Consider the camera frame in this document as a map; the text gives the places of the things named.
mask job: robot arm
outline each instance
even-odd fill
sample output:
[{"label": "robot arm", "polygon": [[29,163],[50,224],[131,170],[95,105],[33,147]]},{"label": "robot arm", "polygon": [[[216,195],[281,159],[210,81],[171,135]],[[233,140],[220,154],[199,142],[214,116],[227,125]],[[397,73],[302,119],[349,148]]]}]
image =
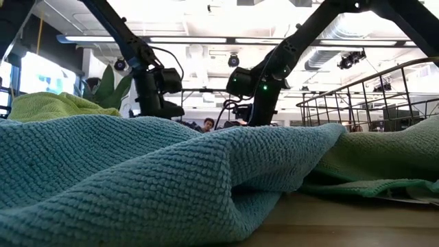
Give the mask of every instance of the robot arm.
[{"label": "robot arm", "polygon": [[434,27],[439,27],[439,20],[419,0],[325,0],[296,33],[284,39],[256,67],[251,70],[237,67],[230,76],[228,93],[240,98],[254,97],[245,119],[248,125],[270,124],[276,114],[279,93],[288,88],[285,78],[303,51],[337,15],[369,10],[395,22],[427,56],[439,56],[438,37],[432,32]]},{"label": "robot arm", "polygon": [[[26,24],[32,8],[40,0],[0,0],[0,56],[9,54],[17,36]],[[135,36],[106,0],[80,0],[105,27],[118,44],[122,56],[132,67],[142,116],[170,119],[184,115],[184,110],[163,99],[165,93],[181,91],[177,70],[165,69],[151,47]]]}]

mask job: textured towel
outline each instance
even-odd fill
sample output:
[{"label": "textured towel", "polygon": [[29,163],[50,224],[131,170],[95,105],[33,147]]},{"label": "textured towel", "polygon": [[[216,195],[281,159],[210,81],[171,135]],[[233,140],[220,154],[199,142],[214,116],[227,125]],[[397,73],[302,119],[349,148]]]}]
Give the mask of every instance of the textured towel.
[{"label": "textured towel", "polygon": [[200,134],[164,119],[104,115],[0,122],[0,246],[243,240],[344,131]]},{"label": "textured towel", "polygon": [[344,134],[302,190],[401,197],[413,193],[410,187],[439,193],[438,180],[439,116],[433,116],[401,132]]},{"label": "textured towel", "polygon": [[57,119],[84,114],[120,116],[114,108],[104,109],[86,99],[61,93],[30,93],[17,97],[12,102],[8,119],[30,122]]}]

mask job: ceiling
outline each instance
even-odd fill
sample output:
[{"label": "ceiling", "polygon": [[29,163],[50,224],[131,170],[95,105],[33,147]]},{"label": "ceiling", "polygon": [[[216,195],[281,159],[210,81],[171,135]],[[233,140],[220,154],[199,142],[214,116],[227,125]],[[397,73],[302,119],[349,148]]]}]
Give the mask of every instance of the ceiling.
[{"label": "ceiling", "polygon": [[[108,0],[119,16],[127,18],[127,26],[139,36],[235,36],[283,38],[296,31],[296,24],[304,23],[318,4],[312,7],[296,7],[290,0]],[[259,2],[240,5],[243,2]],[[439,1],[425,0],[425,5],[439,15]],[[44,0],[35,13],[48,24],[66,35],[104,35],[106,30],[88,9],[77,0]],[[375,14],[361,13],[343,16],[339,26],[358,38],[407,39],[392,22]],[[156,45],[173,52],[185,69],[185,88],[224,89],[233,71],[227,65],[230,54],[237,54],[240,67],[250,68],[259,63],[272,46],[259,45]],[[88,44],[102,62],[114,63],[120,56],[116,44]],[[316,50],[332,54],[321,66],[305,70],[305,63]],[[366,75],[395,66],[398,63],[422,58],[417,48],[366,48],[367,59],[352,69],[340,70],[343,50],[331,47],[312,48],[306,51],[288,77],[292,90],[306,85],[313,91],[327,91],[358,80]],[[177,67],[168,54],[156,55],[167,67]]]}]

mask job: light green towel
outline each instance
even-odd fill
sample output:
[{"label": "light green towel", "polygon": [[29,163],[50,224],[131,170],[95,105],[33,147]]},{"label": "light green towel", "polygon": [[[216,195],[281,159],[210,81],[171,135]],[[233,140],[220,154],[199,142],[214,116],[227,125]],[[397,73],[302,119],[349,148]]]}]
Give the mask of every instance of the light green towel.
[{"label": "light green towel", "polygon": [[17,97],[12,102],[8,119],[31,122],[85,114],[120,116],[117,109],[104,109],[68,93],[30,93]]},{"label": "light green towel", "polygon": [[365,197],[439,193],[439,116],[401,132],[342,135],[313,170],[303,191]]}]

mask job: table surface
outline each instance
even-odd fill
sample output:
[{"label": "table surface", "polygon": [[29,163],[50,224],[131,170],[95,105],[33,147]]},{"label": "table surface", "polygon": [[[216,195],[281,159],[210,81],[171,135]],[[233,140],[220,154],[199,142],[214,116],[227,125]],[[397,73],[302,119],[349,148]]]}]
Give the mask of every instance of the table surface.
[{"label": "table surface", "polygon": [[439,246],[439,208],[378,199],[284,196],[264,224],[233,247]]}]

